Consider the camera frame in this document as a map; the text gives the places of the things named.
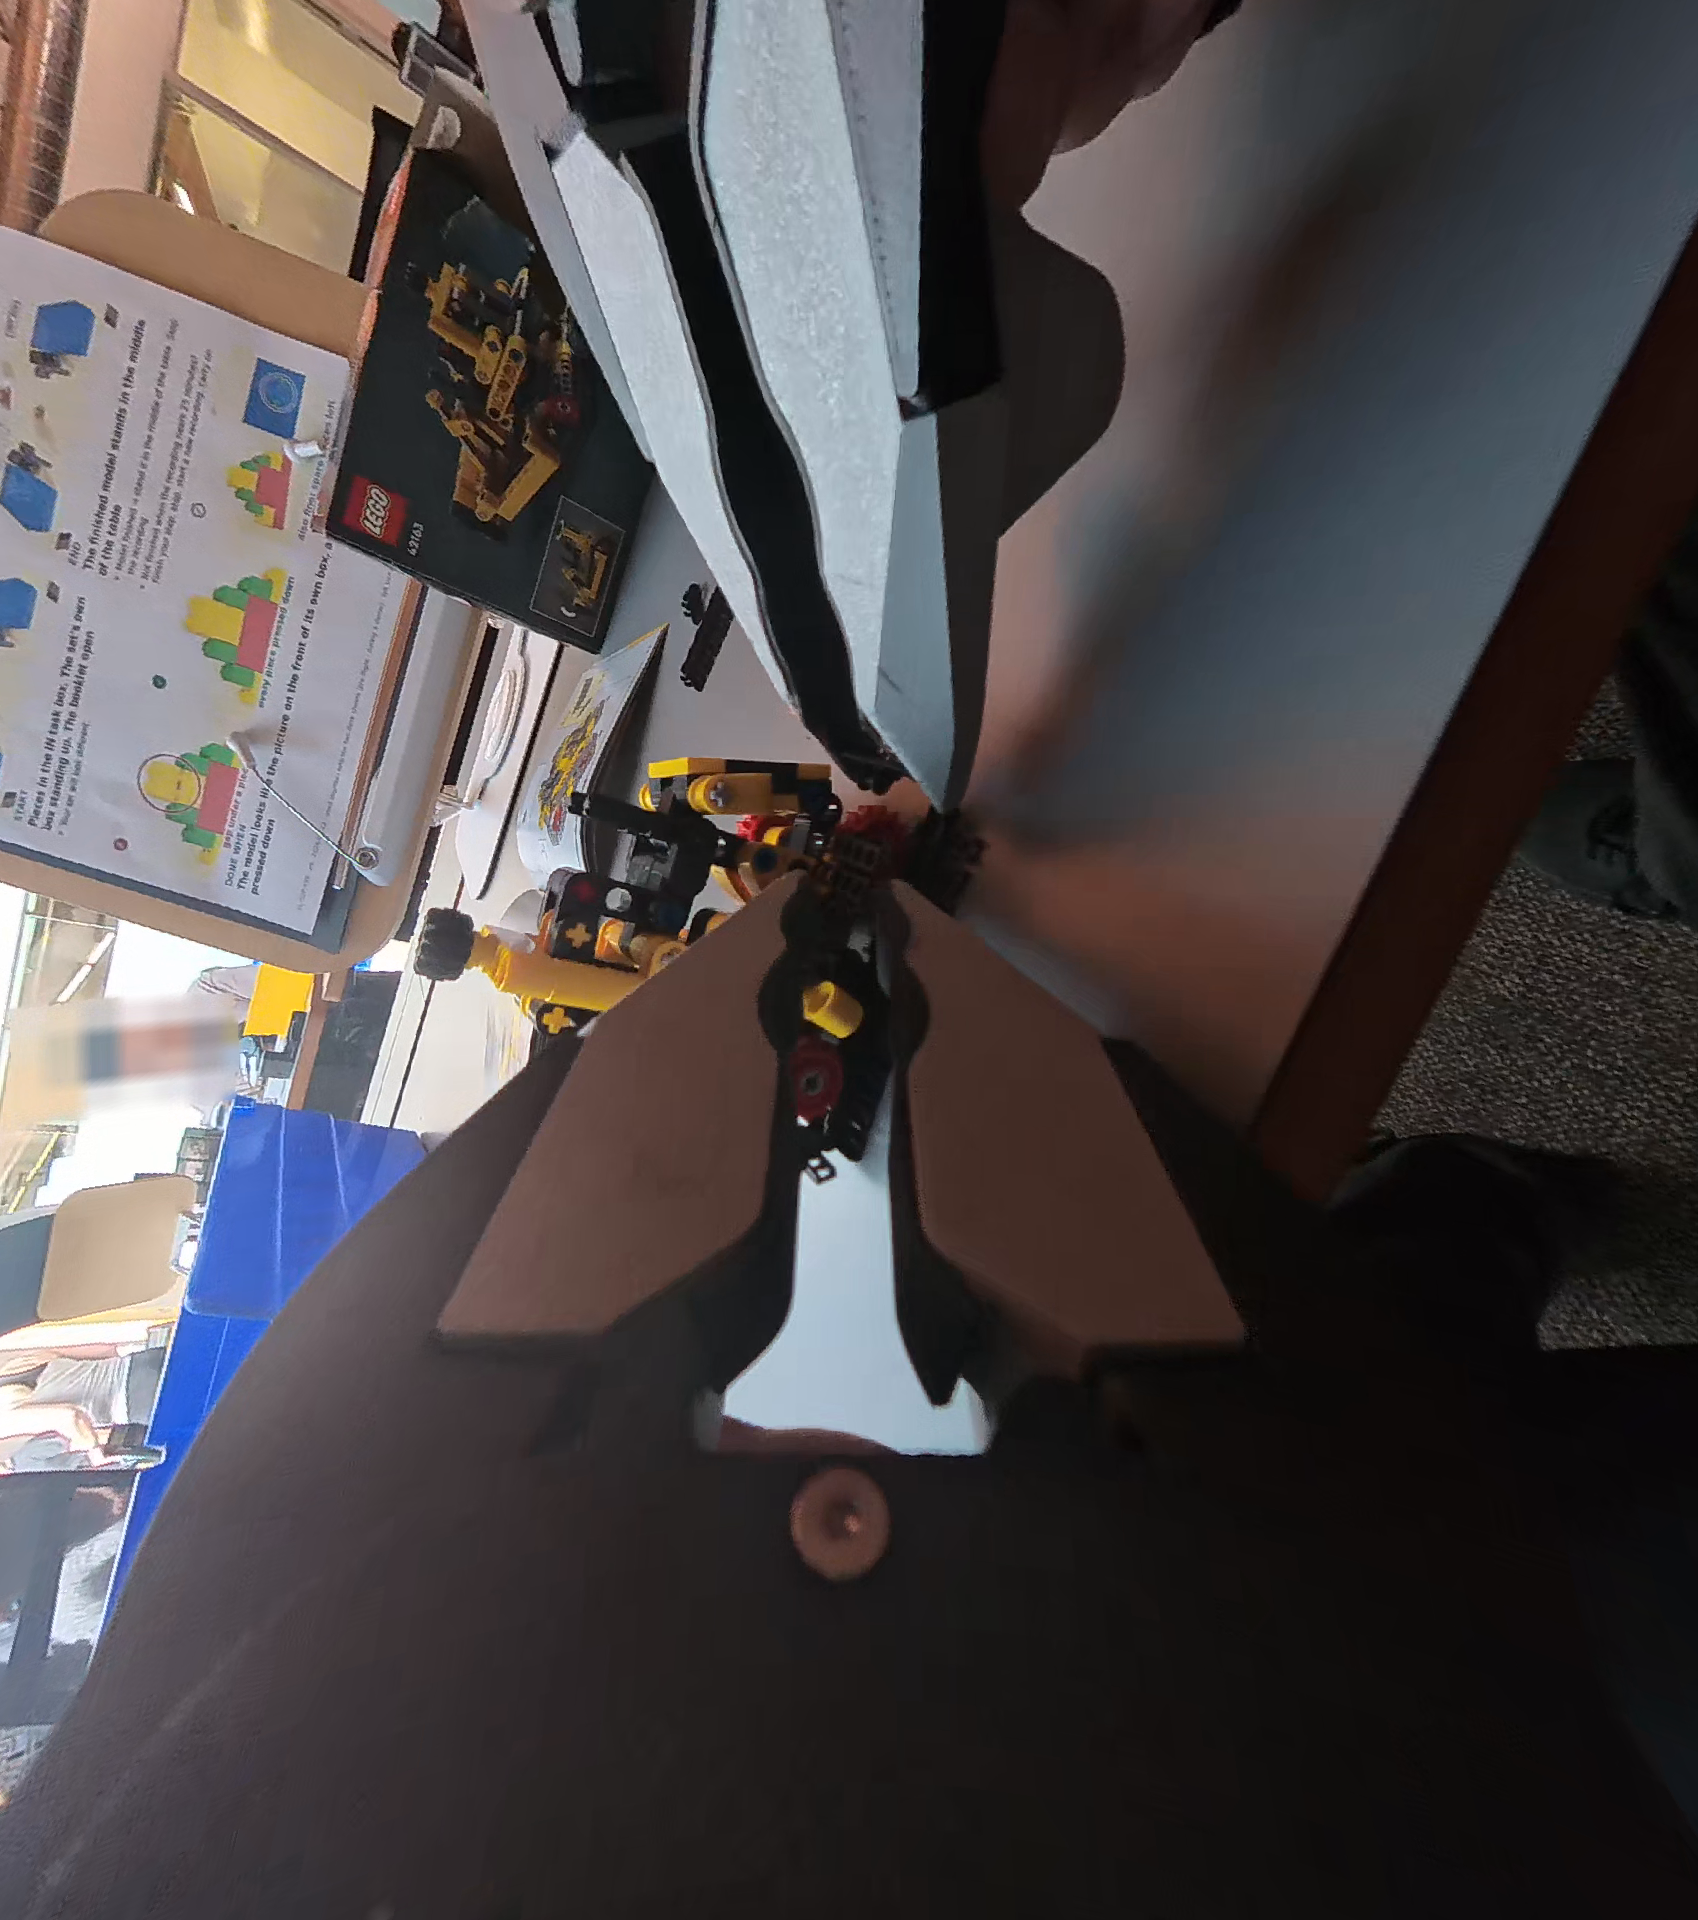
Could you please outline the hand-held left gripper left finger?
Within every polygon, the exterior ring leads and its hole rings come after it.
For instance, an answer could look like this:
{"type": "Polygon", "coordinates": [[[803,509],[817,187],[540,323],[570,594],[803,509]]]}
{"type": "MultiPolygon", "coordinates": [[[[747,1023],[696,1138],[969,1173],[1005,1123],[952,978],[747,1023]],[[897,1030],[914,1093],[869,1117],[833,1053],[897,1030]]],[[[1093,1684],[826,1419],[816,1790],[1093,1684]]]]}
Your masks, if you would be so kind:
{"type": "Polygon", "coordinates": [[[761,992],[802,881],[595,1020],[438,1313],[456,1366],[492,1369],[470,1449],[557,1449],[633,1415],[664,1445],[810,1449],[726,1415],[785,1331],[802,1141],[761,992]]]}

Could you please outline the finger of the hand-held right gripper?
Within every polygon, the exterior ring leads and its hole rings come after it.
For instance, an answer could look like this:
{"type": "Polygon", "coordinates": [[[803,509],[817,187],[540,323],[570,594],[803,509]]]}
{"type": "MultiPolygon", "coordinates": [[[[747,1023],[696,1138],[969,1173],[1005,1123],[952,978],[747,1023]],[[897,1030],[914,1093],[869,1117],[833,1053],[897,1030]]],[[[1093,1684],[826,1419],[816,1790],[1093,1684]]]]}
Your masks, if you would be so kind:
{"type": "Polygon", "coordinates": [[[557,277],[768,681],[865,794],[914,773],[852,679],[810,493],[745,344],[693,171],[696,4],[466,4],[478,71],[557,277]]]}
{"type": "Polygon", "coordinates": [[[691,157],[859,721],[972,778],[1005,478],[982,119],[1003,4],[706,4],[691,157]]]}

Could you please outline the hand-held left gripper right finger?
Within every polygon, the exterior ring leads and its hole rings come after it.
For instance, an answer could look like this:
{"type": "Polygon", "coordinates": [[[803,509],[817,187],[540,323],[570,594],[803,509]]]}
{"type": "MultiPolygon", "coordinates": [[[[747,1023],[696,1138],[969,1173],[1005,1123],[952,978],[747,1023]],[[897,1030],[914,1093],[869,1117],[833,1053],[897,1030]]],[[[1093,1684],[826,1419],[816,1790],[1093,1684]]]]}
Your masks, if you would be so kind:
{"type": "Polygon", "coordinates": [[[894,1313],[930,1403],[1243,1351],[1101,1036],[903,881],[880,936],[894,1313]]]}

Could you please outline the yellow black lego bulldozer model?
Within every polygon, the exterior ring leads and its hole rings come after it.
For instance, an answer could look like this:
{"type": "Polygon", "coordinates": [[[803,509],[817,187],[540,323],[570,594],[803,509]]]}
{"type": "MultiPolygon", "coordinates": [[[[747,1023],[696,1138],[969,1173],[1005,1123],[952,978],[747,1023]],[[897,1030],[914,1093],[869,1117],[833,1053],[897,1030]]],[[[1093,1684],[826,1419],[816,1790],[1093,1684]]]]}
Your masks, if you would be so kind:
{"type": "Polygon", "coordinates": [[[587,791],[575,811],[630,843],[623,866],[559,870],[528,932],[428,911],[412,974],[429,984],[478,974],[551,1043],[587,1030],[775,881],[802,881],[835,951],[803,986],[790,1055],[795,1123],[812,1179],[828,1179],[826,1155],[859,1161],[889,1053],[872,1026],[883,1002],[875,936],[858,932],[858,913],[872,888],[903,881],[923,816],[847,807],[824,763],[709,756],[653,763],[636,801],[587,791]]]}

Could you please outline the small black lego piece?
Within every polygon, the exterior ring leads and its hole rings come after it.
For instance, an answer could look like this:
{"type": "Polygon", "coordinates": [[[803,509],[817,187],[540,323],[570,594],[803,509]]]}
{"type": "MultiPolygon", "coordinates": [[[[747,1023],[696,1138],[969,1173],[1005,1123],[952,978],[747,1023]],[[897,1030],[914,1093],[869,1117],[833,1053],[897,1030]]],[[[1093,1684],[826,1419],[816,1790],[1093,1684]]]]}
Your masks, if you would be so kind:
{"type": "Polygon", "coordinates": [[[934,909],[955,918],[982,870],[986,840],[965,814],[930,807],[910,830],[903,881],[934,909]]]}

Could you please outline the dark lego box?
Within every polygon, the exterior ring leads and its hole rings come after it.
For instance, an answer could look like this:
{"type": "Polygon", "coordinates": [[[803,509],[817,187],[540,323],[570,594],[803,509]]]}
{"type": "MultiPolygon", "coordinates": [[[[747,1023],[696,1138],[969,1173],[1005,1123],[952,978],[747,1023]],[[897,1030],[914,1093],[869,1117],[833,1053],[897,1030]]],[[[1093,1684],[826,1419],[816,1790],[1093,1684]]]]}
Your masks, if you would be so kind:
{"type": "Polygon", "coordinates": [[[332,538],[599,656],[648,487],[537,233],[410,149],[374,229],[332,538]]]}

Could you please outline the lego instruction booklet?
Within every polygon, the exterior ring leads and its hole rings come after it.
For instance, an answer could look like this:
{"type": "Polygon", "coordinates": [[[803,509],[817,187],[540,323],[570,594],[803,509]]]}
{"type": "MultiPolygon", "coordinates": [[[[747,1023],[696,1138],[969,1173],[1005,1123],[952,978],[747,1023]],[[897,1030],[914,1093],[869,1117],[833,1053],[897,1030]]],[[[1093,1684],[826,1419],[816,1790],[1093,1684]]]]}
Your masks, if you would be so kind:
{"type": "Polygon", "coordinates": [[[603,773],[630,705],[654,679],[667,639],[668,621],[648,627],[616,653],[603,653],[551,705],[537,731],[514,816],[514,850],[530,887],[542,888],[559,870],[591,864],[575,797],[587,794],[603,773]]]}

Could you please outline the blue plastic bin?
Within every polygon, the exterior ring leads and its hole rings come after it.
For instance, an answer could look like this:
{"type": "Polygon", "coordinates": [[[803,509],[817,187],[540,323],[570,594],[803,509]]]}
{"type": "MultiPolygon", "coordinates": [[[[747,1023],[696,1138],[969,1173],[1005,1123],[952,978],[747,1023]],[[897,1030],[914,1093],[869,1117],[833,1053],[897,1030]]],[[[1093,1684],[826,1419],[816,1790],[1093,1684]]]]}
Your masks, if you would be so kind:
{"type": "Polygon", "coordinates": [[[180,1320],[100,1611],[110,1634],[137,1549],[216,1400],[332,1249],[428,1155],[419,1133],[238,1099],[223,1127],[180,1320]]]}

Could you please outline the yellow object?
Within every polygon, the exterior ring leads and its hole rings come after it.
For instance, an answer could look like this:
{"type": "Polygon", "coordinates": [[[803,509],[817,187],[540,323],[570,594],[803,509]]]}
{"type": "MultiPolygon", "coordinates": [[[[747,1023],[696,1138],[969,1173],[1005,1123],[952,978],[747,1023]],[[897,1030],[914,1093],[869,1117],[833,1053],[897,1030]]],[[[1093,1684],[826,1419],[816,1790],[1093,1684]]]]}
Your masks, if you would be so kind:
{"type": "Polygon", "coordinates": [[[325,1020],[322,984],[322,977],[259,964],[241,1037],[270,1055],[294,1055],[313,1045],[325,1020]]]}

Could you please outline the white plastic holder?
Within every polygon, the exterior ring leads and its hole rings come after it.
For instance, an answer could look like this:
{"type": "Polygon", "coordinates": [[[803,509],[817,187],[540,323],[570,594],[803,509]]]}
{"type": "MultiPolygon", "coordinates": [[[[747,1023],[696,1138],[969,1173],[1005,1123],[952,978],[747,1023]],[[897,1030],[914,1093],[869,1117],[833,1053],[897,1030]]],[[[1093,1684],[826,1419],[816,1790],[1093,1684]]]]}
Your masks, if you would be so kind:
{"type": "Polygon", "coordinates": [[[438,589],[405,599],[405,656],[374,722],[359,794],[339,840],[365,864],[336,877],[391,894],[412,877],[436,830],[459,830],[505,797],[540,718],[563,645],[438,589]]]}

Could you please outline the tan display stand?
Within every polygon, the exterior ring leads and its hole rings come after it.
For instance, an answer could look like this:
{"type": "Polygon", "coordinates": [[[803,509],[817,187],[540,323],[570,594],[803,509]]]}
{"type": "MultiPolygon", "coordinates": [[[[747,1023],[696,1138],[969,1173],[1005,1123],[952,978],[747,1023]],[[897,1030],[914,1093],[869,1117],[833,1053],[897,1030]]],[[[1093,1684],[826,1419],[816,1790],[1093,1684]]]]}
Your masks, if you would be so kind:
{"type": "MultiPolygon", "coordinates": [[[[40,236],[67,254],[113,264],[172,295],[234,313],[307,348],[345,355],[356,344],[369,292],[268,243],[199,222],[162,202],[120,188],[86,192],[44,216],[40,236]]],[[[286,934],[234,909],[209,906],[152,881],[123,877],[20,846],[0,846],[0,884],[116,913],[165,936],[224,949],[289,974],[348,974],[386,949],[405,918],[429,836],[429,801],[447,770],[449,722],[466,690],[466,648],[452,635],[449,687],[429,698],[429,735],[417,748],[393,748],[400,708],[421,696],[425,589],[383,569],[391,582],[393,649],[377,687],[374,722],[356,764],[355,816],[386,804],[391,839],[374,840],[372,877],[350,881],[342,906],[308,936],[286,934]]]]}

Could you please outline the tan chair back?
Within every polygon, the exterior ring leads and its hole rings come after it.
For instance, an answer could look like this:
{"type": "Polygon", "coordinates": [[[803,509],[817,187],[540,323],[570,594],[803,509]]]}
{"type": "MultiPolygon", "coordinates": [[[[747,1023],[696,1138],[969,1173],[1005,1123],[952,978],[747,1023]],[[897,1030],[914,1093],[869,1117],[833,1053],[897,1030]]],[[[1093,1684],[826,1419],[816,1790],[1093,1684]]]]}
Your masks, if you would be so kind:
{"type": "Polygon", "coordinates": [[[180,1249],[196,1187],[159,1173],[67,1194],[50,1214],[36,1320],[44,1324],[173,1320],[185,1293],[180,1249]]]}

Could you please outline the printed instruction sheet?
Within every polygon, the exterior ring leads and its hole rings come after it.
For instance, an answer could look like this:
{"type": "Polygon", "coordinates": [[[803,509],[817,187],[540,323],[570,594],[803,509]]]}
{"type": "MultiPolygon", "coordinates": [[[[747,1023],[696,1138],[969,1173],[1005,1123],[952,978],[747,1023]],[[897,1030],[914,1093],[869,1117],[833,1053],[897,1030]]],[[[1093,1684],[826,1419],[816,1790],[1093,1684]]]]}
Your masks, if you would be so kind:
{"type": "Polygon", "coordinates": [[[405,658],[345,364],[0,229],[0,853],[336,954],[405,658]]]}

